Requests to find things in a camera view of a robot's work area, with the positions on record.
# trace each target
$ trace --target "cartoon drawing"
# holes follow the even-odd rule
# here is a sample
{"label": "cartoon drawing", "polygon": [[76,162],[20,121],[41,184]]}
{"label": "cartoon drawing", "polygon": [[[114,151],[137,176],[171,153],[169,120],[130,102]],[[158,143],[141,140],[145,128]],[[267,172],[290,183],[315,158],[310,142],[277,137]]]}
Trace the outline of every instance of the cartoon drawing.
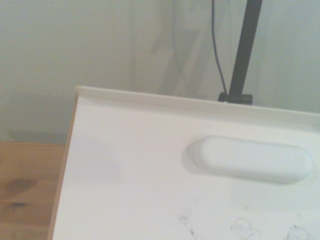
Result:
{"label": "cartoon drawing", "polygon": [[240,240],[260,240],[261,232],[255,230],[245,218],[238,218],[231,226],[231,230],[239,236]]}
{"label": "cartoon drawing", "polygon": [[315,240],[315,238],[311,236],[304,228],[293,225],[290,227],[288,236],[283,240]]}
{"label": "cartoon drawing", "polygon": [[201,234],[194,232],[191,222],[189,220],[189,216],[191,215],[191,210],[189,208],[182,209],[178,213],[178,219],[181,224],[185,226],[185,228],[191,233],[194,240],[204,240]]}

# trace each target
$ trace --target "white drafting table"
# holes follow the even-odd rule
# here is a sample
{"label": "white drafting table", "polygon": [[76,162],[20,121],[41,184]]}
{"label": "white drafting table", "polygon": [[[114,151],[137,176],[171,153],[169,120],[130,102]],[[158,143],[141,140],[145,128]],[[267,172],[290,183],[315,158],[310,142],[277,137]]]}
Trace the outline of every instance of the white drafting table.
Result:
{"label": "white drafting table", "polygon": [[[48,239],[320,240],[319,114],[76,92]],[[288,185],[205,173],[186,149],[207,135],[303,147],[315,174]]]}

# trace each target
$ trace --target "black pole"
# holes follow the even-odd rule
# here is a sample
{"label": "black pole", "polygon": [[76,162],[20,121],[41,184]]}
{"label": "black pole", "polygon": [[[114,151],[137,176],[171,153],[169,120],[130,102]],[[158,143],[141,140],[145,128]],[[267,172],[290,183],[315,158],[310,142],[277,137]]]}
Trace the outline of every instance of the black pole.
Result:
{"label": "black pole", "polygon": [[247,0],[242,30],[236,53],[229,95],[221,93],[219,101],[252,105],[253,97],[242,94],[245,86],[252,47],[254,45],[258,20],[263,0]]}

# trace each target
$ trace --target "doodle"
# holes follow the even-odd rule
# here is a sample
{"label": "doodle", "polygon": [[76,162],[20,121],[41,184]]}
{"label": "doodle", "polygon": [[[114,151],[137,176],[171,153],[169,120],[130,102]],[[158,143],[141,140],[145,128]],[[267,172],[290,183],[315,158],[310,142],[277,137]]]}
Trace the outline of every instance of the doodle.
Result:
{"label": "doodle", "polygon": [[191,210],[189,208],[184,208],[178,213],[178,219],[181,224],[185,226],[185,228],[191,233],[194,240],[204,240],[201,234],[194,232],[192,228],[192,224],[189,220],[189,216],[191,215]]}
{"label": "doodle", "polygon": [[315,238],[304,228],[293,225],[290,227],[287,237],[283,240],[315,240]]}
{"label": "doodle", "polygon": [[260,240],[261,232],[255,230],[245,218],[237,218],[231,226],[231,230],[239,236],[240,240]]}

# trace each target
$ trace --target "wooden surface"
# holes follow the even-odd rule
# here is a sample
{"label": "wooden surface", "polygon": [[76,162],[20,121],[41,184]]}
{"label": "wooden surface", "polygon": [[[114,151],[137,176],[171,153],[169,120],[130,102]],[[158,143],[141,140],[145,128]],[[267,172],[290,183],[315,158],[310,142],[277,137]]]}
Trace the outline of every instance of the wooden surface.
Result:
{"label": "wooden surface", "polygon": [[65,145],[0,141],[0,240],[46,240]]}

